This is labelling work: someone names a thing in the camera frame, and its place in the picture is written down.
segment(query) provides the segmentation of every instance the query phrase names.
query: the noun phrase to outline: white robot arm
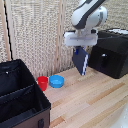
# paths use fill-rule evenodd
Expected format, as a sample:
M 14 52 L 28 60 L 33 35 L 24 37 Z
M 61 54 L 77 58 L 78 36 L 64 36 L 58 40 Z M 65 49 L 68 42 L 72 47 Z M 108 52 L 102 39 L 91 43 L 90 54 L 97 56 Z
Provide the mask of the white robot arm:
M 71 17 L 76 31 L 64 34 L 67 46 L 96 45 L 98 31 L 93 28 L 103 25 L 107 19 L 106 8 L 100 7 L 103 2 L 105 0 L 81 0 L 79 2 L 78 8 L 75 9 Z

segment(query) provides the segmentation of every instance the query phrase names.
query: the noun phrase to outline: black bin lid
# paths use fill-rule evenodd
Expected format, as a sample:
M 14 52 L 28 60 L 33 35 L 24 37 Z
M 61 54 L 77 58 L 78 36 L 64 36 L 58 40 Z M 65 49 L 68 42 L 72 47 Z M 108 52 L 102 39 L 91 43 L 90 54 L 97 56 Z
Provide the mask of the black bin lid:
M 116 52 L 118 54 L 128 54 L 127 38 L 121 36 L 119 37 L 119 35 L 117 34 L 113 34 L 111 32 L 106 32 L 106 31 L 99 32 L 98 38 L 99 39 L 96 46 Z

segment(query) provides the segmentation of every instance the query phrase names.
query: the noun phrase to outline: blue bowl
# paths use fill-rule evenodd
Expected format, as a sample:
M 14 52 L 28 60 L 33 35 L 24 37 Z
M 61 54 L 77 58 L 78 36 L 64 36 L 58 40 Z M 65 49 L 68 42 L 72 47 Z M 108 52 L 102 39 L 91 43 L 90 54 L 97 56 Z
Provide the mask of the blue bowl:
M 49 84 L 53 88 L 61 88 L 64 84 L 64 78 L 59 75 L 53 75 L 49 77 Z

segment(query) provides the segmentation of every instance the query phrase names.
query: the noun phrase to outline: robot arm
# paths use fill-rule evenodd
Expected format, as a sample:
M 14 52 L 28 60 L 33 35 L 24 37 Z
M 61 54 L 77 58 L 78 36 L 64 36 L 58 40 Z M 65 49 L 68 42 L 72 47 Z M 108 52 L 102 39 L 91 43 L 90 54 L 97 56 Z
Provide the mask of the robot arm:
M 94 27 L 103 25 L 107 19 L 105 7 L 98 8 L 105 0 L 81 0 L 72 14 L 71 22 L 75 32 L 66 32 L 65 45 L 88 46 L 97 44 L 97 30 Z
M 65 45 L 75 47 L 72 61 L 81 75 L 85 75 L 88 62 L 88 54 L 81 46 L 97 44 L 98 31 L 93 28 L 103 25 L 107 19 L 106 8 L 102 6 L 98 8 L 104 1 L 81 0 L 71 17 L 72 25 L 76 31 L 64 34 Z
M 84 29 L 86 27 L 87 21 L 89 16 L 104 2 L 105 0 L 81 0 L 79 3 L 79 7 L 75 9 L 75 11 L 72 14 L 71 21 L 72 25 L 76 29 Z M 106 21 L 107 17 L 107 11 L 102 7 L 100 8 L 97 13 L 94 13 L 92 16 L 94 19 L 91 19 L 92 21 L 95 21 L 96 26 L 99 26 L 101 23 L 103 24 Z

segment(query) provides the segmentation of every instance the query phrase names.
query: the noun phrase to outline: black storage box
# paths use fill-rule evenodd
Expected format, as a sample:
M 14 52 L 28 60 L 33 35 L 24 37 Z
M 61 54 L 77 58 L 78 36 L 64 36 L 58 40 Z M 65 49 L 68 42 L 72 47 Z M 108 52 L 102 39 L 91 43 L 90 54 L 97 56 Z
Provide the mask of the black storage box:
M 49 128 L 50 109 L 21 60 L 0 63 L 0 128 Z
M 112 78 L 128 73 L 128 37 L 113 32 L 100 31 L 98 43 L 92 48 L 88 66 Z

